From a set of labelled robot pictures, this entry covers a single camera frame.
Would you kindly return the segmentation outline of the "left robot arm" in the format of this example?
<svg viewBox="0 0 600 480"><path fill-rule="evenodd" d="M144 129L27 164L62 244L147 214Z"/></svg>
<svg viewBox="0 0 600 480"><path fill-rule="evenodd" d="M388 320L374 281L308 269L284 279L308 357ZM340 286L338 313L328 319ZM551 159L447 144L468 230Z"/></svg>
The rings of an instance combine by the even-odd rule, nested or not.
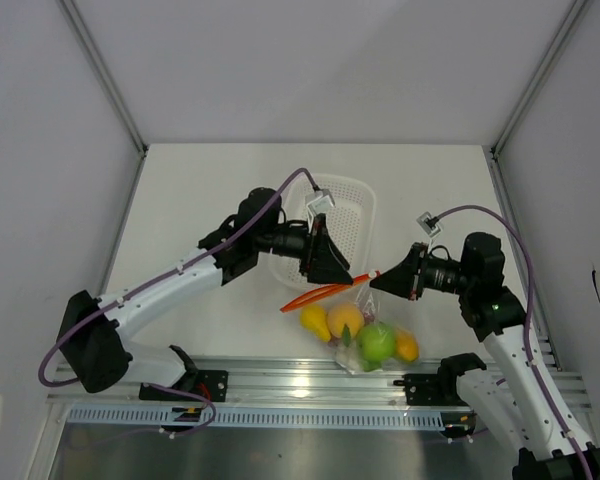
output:
<svg viewBox="0 0 600 480"><path fill-rule="evenodd" d="M153 279L101 298L87 291L72 296L57 342L76 382L94 394L127 379L189 398L197 387L192 359L175 345L138 345L135 334L179 303L253 269L262 254L296 260L311 284L352 284L349 263L328 232L326 213L334 204L328 190L314 188L306 219L289 220L280 192L256 188L194 251Z"/></svg>

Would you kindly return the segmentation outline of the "yellow bell pepper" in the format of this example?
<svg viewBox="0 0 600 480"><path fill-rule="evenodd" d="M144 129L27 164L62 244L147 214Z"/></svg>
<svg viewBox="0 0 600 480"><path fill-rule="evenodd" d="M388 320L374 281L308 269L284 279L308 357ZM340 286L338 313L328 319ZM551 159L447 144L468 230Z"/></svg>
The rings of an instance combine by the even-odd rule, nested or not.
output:
<svg viewBox="0 0 600 480"><path fill-rule="evenodd" d="M324 343L331 340L331 332L327 325L327 312L318 304L311 304L301 309L300 323L303 328L314 334Z"/></svg>

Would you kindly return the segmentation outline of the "yellow green mango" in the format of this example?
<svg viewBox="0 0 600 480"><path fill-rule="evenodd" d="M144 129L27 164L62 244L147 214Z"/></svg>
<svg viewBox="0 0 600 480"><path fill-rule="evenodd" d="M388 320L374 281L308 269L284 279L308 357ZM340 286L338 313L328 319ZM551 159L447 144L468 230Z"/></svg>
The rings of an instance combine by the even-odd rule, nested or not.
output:
<svg viewBox="0 0 600 480"><path fill-rule="evenodd" d="M405 363L419 359L419 346L411 332L398 330L395 333L395 357Z"/></svg>

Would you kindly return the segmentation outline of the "white cauliflower with leaves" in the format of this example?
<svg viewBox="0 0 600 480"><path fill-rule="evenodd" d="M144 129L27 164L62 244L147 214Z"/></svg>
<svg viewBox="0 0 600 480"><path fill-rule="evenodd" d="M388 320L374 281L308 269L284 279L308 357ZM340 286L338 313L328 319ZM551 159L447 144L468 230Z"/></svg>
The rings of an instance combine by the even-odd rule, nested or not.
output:
<svg viewBox="0 0 600 480"><path fill-rule="evenodd" d="M356 345L339 345L335 350L336 363L351 374L368 373L382 368L380 362L365 360Z"/></svg>

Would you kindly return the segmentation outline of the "red grape bunch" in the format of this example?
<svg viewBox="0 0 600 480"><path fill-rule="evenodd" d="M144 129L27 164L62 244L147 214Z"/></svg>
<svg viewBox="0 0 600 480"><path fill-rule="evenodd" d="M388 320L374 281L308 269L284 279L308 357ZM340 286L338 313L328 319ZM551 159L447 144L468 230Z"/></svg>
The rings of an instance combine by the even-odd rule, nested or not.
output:
<svg viewBox="0 0 600 480"><path fill-rule="evenodd" d="M369 325L369 324L373 324L374 321L375 321L375 313L374 313L374 311L370 310L370 309L363 309L362 307L358 307L358 308L361 310L361 312L362 312L362 314L364 316L364 321L365 321L364 326ZM349 334L348 329L345 329L341 338L335 338L331 334L331 340L329 341L329 344L330 345L345 345L345 346L350 346L350 345L355 344L357 346L356 337L352 338L350 336L350 334Z"/></svg>

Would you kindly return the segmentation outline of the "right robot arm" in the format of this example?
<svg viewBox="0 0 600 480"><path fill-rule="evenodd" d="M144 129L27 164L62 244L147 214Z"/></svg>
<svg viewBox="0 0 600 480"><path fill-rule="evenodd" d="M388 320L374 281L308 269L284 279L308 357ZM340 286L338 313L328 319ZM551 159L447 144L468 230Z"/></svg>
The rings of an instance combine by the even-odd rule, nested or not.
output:
<svg viewBox="0 0 600 480"><path fill-rule="evenodd" d="M515 479L600 479L600 447L575 419L544 362L527 313L504 284L499 238L469 234L459 260L412 245L397 266L370 286L410 301L431 289L457 295L461 316L500 369L505 387L490 379L475 354L443 359L438 395L463 401L512 455Z"/></svg>

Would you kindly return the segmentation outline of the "orange peach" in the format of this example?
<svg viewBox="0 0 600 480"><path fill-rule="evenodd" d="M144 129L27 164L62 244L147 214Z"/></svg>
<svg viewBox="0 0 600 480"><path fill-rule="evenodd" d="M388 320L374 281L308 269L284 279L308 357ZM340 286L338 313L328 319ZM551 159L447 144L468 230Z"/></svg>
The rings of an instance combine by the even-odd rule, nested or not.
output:
<svg viewBox="0 0 600 480"><path fill-rule="evenodd" d="M355 338L364 324L361 310L353 303L336 305L327 313L327 326L335 338L341 338L345 329Z"/></svg>

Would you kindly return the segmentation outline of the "clear orange zip bag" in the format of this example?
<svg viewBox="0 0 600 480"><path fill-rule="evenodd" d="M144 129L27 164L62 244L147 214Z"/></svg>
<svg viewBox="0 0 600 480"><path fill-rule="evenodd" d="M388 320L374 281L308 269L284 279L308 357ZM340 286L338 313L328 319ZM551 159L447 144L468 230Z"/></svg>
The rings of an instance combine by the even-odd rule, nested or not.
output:
<svg viewBox="0 0 600 480"><path fill-rule="evenodd" d="M351 285L329 284L309 290L280 308L295 313L299 324L329 347L336 363L352 374L420 359L416 336L381 310L380 293L370 288L377 270Z"/></svg>

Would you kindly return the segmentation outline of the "green apple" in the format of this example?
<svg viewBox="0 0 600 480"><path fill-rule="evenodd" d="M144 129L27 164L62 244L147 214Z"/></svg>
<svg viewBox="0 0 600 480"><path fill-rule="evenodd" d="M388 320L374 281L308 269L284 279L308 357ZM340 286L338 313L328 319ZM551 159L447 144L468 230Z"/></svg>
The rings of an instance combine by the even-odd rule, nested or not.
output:
<svg viewBox="0 0 600 480"><path fill-rule="evenodd" d="M382 363L396 350L394 329L384 323L364 326L356 337L361 358L366 362Z"/></svg>

